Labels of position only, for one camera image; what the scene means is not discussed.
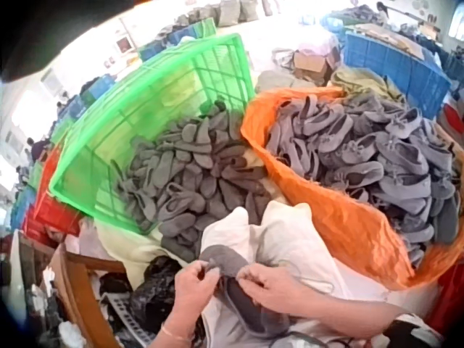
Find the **blue plastic crate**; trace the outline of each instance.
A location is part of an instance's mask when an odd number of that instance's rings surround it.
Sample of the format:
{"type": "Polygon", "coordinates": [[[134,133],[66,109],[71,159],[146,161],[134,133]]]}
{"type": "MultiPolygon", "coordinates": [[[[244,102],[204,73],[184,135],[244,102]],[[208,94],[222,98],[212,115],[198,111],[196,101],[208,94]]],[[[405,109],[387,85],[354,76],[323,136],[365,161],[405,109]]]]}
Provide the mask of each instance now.
{"type": "Polygon", "coordinates": [[[416,59],[372,38],[348,33],[344,63],[350,67],[366,67],[377,75],[388,76],[407,100],[434,119],[450,89],[449,78],[430,63],[416,59]]]}
{"type": "Polygon", "coordinates": [[[183,29],[177,30],[167,36],[167,40],[172,45],[178,45],[184,36],[191,36],[192,38],[198,38],[194,25],[189,25],[183,29]]]}
{"type": "Polygon", "coordinates": [[[165,45],[161,41],[151,42],[141,47],[138,50],[138,55],[140,56],[140,59],[142,60],[142,62],[146,62],[150,58],[164,51],[165,48],[166,48],[165,45]]]}
{"type": "Polygon", "coordinates": [[[89,87],[88,91],[94,96],[95,100],[100,98],[103,94],[109,91],[111,87],[115,84],[115,80],[105,74],[101,76],[97,81],[94,82],[92,86],[89,87]]]}
{"type": "Polygon", "coordinates": [[[68,114],[72,118],[78,119],[87,110],[80,96],[73,97],[70,104],[62,111],[63,115],[68,114]]]}
{"type": "Polygon", "coordinates": [[[29,185],[22,190],[12,209],[10,217],[10,226],[12,230],[21,228],[29,207],[36,203],[36,195],[36,190],[29,185]]]}

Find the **window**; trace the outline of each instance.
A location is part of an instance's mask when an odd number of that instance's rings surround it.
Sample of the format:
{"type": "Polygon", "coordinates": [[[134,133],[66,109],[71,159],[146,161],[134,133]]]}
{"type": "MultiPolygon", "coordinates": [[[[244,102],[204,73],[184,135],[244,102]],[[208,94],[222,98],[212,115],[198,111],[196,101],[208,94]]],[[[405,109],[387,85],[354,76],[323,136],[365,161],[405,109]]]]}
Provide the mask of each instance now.
{"type": "Polygon", "coordinates": [[[9,144],[17,154],[21,154],[22,148],[21,141],[11,131],[8,132],[5,142],[9,144]]]}
{"type": "Polygon", "coordinates": [[[448,35],[457,40],[464,41],[464,4],[459,4],[457,6],[449,27],[448,35]]]}
{"type": "Polygon", "coordinates": [[[48,69],[45,72],[45,75],[42,76],[41,82],[45,86],[46,90],[52,95],[52,96],[58,96],[61,94],[63,90],[63,85],[59,82],[57,76],[55,75],[55,72],[53,69],[48,69]]]}

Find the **person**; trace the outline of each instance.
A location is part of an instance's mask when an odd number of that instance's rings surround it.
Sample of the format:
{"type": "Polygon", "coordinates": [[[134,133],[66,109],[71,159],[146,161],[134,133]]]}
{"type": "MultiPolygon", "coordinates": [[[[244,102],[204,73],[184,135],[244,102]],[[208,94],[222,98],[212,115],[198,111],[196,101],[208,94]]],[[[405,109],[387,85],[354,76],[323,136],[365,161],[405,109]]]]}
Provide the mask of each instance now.
{"type": "Polygon", "coordinates": [[[33,163],[35,163],[39,159],[42,162],[46,160],[47,154],[45,153],[44,155],[42,155],[42,152],[47,150],[47,147],[50,145],[50,140],[45,139],[34,142],[32,138],[28,138],[28,145],[30,146],[30,155],[32,157],[33,163]]]}
{"type": "Polygon", "coordinates": [[[378,15],[380,16],[381,24],[386,25],[390,18],[388,8],[384,5],[383,2],[379,1],[377,3],[377,10],[378,10],[378,15]]]}
{"type": "Polygon", "coordinates": [[[57,115],[59,115],[61,111],[63,111],[64,108],[65,106],[60,101],[58,101],[57,102],[57,115]]]}
{"type": "MultiPolygon", "coordinates": [[[[149,348],[191,346],[195,322],[211,300],[220,278],[218,268],[205,273],[206,265],[206,262],[195,261],[176,275],[173,310],[149,348]]],[[[426,344],[421,340],[423,345],[411,347],[435,347],[433,344],[440,340],[439,334],[401,307],[385,302],[350,301],[321,294],[298,282],[285,268],[269,268],[255,263],[242,268],[237,279],[245,294],[255,303],[292,317],[318,320],[340,333],[340,336],[371,339],[388,329],[395,331],[389,333],[391,343],[397,336],[398,341],[404,343],[405,335],[409,336],[407,341],[410,343],[411,339],[414,343],[417,337],[427,337],[426,344]],[[398,328],[398,322],[405,324],[398,328]],[[423,331],[420,332],[422,335],[417,333],[416,337],[413,330],[417,327],[423,331]]]]}

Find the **red plastic crate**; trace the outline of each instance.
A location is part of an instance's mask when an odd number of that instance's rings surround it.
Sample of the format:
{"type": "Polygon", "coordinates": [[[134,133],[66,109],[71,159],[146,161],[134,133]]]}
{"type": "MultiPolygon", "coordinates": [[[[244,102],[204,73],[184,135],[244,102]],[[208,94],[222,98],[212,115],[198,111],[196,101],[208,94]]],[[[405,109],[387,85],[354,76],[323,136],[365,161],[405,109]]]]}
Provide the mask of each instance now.
{"type": "Polygon", "coordinates": [[[35,220],[33,213],[33,208],[30,207],[22,223],[25,236],[51,248],[56,248],[58,243],[46,234],[45,225],[35,220]]]}
{"type": "Polygon", "coordinates": [[[38,187],[36,208],[34,209],[34,219],[60,232],[79,236],[79,220],[83,217],[82,212],[65,203],[58,202],[49,194],[49,183],[57,169],[64,139],[65,136],[54,147],[43,164],[42,179],[38,187]]]}

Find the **plastic bin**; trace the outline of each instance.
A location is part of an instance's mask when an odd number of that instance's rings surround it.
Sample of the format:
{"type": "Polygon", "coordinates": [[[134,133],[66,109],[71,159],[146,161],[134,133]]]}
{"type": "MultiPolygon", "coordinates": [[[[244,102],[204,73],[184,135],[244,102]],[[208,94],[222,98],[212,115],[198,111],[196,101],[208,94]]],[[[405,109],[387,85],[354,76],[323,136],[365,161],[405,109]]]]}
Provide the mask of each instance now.
{"type": "Polygon", "coordinates": [[[172,120],[200,115],[219,96],[244,110],[254,96],[248,60],[237,34],[186,42],[164,50],[100,98],[66,137],[50,192],[78,210],[139,232],[113,191],[135,135],[154,139],[172,120]]]}
{"type": "Polygon", "coordinates": [[[69,115],[64,116],[58,124],[55,125],[55,129],[50,137],[50,142],[53,144],[58,144],[61,138],[66,134],[66,132],[71,129],[74,125],[75,119],[69,115]]]}
{"type": "Polygon", "coordinates": [[[18,195],[17,201],[12,208],[10,218],[10,227],[12,230],[21,228],[26,213],[31,205],[36,203],[36,190],[30,186],[26,186],[18,195]]]}
{"type": "Polygon", "coordinates": [[[84,91],[80,97],[89,108],[98,98],[108,92],[114,84],[116,84],[115,80],[110,75],[105,74],[95,81],[87,91],[84,91]]]}
{"type": "Polygon", "coordinates": [[[198,23],[193,24],[196,38],[207,38],[209,36],[216,35],[216,24],[212,18],[201,20],[198,23]]]}
{"type": "Polygon", "coordinates": [[[32,170],[30,171],[28,185],[32,187],[33,189],[35,189],[36,191],[38,190],[38,185],[41,182],[43,171],[44,171],[44,167],[42,163],[40,163],[39,161],[36,161],[36,163],[34,163],[34,166],[32,167],[32,170]]]}
{"type": "Polygon", "coordinates": [[[45,231],[45,226],[34,219],[33,207],[29,208],[28,213],[25,216],[24,222],[22,223],[22,231],[25,236],[38,241],[39,243],[45,244],[51,248],[56,248],[58,243],[51,239],[45,231]]]}
{"type": "Polygon", "coordinates": [[[62,111],[63,115],[69,115],[78,119],[86,111],[86,106],[79,95],[75,95],[69,105],[62,111]]]}
{"type": "Polygon", "coordinates": [[[380,41],[348,33],[344,63],[367,67],[380,76],[388,76],[411,105],[433,120],[442,107],[451,81],[438,69],[380,41]]]}
{"type": "Polygon", "coordinates": [[[181,39],[184,36],[191,36],[192,38],[198,38],[196,34],[194,24],[189,25],[188,27],[182,28],[180,30],[175,31],[167,36],[167,41],[172,45],[178,45],[181,42],[181,39]]]}
{"type": "Polygon", "coordinates": [[[64,139],[53,149],[43,164],[43,174],[37,192],[33,218],[66,234],[79,236],[82,213],[67,204],[58,202],[49,194],[49,183],[57,169],[64,139]]]}
{"type": "Polygon", "coordinates": [[[159,54],[161,51],[164,51],[165,48],[165,45],[161,41],[151,42],[138,49],[138,55],[140,56],[142,62],[146,62],[150,58],[159,54]]]}

